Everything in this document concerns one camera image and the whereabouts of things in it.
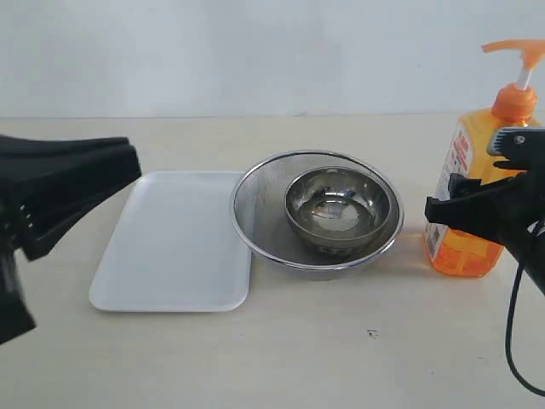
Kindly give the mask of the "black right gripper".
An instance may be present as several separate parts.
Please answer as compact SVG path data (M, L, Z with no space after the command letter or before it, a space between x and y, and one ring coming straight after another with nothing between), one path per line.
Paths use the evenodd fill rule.
M495 166L518 174L488 184L450 175L450 197L428 197L424 214L431 223L503 245L514 256L531 252L529 227L544 217L544 128L517 128L513 145Z

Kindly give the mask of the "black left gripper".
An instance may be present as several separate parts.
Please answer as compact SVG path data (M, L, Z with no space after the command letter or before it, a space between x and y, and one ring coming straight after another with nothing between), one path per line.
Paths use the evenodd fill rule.
M85 215L141 176L126 137L74 141L1 138L0 343L36 328L14 251L47 256Z

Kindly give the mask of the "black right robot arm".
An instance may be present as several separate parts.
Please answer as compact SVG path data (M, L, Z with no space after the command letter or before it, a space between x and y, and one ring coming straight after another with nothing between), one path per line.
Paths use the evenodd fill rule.
M500 158L495 167L517 170L518 175L483 183L454 174L450 197L428 197L425 217L504 246L543 291L544 233L535 236L530 226L544 219L544 128L501 128L487 152Z

